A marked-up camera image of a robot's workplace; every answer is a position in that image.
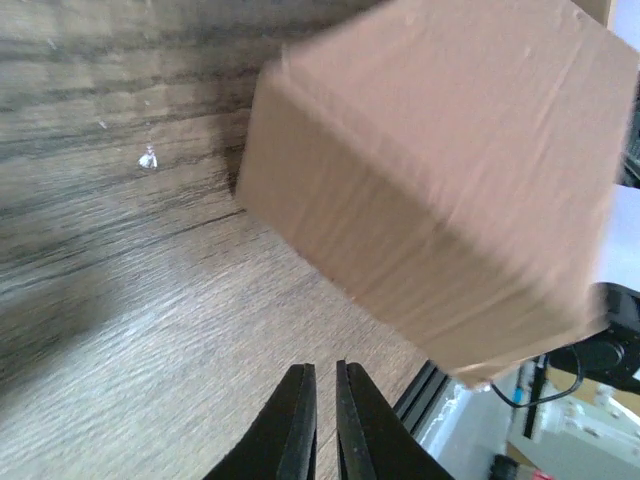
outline wood grain surface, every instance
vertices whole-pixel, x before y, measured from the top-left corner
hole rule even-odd
[[[0,478],[201,478],[294,362],[332,478],[335,361],[406,387],[423,354],[231,194],[263,62],[372,3],[0,3]]]

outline brown cardboard box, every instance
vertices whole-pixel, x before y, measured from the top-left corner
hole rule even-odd
[[[263,72],[238,195],[474,385],[601,327],[637,64],[565,0],[387,3]]]

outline white object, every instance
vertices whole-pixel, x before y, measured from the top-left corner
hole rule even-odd
[[[606,408],[609,406],[609,400],[613,397],[615,389],[609,385],[603,385],[602,383],[596,388],[596,394],[593,398],[593,403],[597,407]]]
[[[542,396],[554,393],[547,384]],[[562,480],[638,478],[640,439],[635,422],[625,416],[616,419],[573,397],[541,407],[533,439],[522,435],[526,409],[516,411],[509,435],[509,442],[538,468]]]
[[[158,168],[158,159],[156,158],[156,154],[153,151],[153,146],[147,146],[147,152],[140,157],[140,159],[138,160],[138,164],[142,168],[152,168],[154,170]]]
[[[640,291],[640,190],[616,185],[596,282]]]

